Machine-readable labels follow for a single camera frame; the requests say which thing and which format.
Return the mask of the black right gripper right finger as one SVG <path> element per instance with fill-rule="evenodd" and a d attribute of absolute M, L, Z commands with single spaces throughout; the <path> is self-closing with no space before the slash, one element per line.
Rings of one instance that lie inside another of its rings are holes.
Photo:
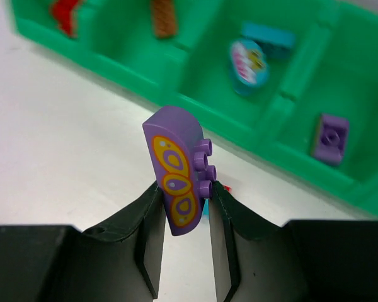
<path fill-rule="evenodd" d="M 378 301 L 378 220 L 275 225 L 213 185 L 218 301 Z"/>

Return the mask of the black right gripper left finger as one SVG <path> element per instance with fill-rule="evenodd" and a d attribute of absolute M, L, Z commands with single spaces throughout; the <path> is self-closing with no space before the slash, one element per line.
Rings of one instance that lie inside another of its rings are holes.
<path fill-rule="evenodd" d="M 0 301 L 153 301 L 165 221 L 163 194 L 152 184 L 83 232 L 0 225 Z"/>

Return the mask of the purple butterfly arched lego brick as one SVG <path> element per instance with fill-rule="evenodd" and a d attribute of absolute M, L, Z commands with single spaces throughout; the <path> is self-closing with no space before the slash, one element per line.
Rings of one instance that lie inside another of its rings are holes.
<path fill-rule="evenodd" d="M 163 106 L 142 128 L 171 233 L 187 234 L 199 224 L 217 178 L 208 162 L 212 142 L 196 117 L 177 106 Z"/>

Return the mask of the small purple lego brick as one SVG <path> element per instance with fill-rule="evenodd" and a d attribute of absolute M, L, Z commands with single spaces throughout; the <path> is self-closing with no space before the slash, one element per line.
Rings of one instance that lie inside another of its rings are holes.
<path fill-rule="evenodd" d="M 337 167 L 343 162 L 350 132 L 346 118 L 321 113 L 314 132 L 311 156 L 325 164 Z"/>

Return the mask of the teal printed round lego brick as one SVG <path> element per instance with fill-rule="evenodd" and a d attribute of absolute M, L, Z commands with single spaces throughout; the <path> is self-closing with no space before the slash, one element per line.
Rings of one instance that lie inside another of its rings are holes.
<path fill-rule="evenodd" d="M 232 42 L 229 60 L 232 85 L 239 95 L 249 96 L 267 83 L 269 65 L 256 42 L 245 38 Z"/>

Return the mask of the teal long lego brick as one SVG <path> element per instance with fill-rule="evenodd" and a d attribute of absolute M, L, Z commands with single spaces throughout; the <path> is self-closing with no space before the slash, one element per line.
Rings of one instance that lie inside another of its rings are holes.
<path fill-rule="evenodd" d="M 296 42 L 296 35 L 291 31 L 252 22 L 242 24 L 241 35 L 257 43 L 272 59 L 288 59 Z"/>

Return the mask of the red curved lego brick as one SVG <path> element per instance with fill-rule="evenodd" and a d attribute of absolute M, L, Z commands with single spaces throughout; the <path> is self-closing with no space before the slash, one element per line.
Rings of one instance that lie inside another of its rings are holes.
<path fill-rule="evenodd" d="M 50 14 L 59 29 L 68 37 L 75 38 L 77 33 L 76 11 L 82 5 L 81 0 L 57 0 L 51 6 Z"/>

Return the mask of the brown lego plate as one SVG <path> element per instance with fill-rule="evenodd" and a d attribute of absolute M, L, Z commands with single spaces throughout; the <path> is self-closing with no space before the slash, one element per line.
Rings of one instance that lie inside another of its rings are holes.
<path fill-rule="evenodd" d="M 157 38 L 170 38 L 178 31 L 175 6 L 172 0 L 151 1 L 152 24 Z"/>

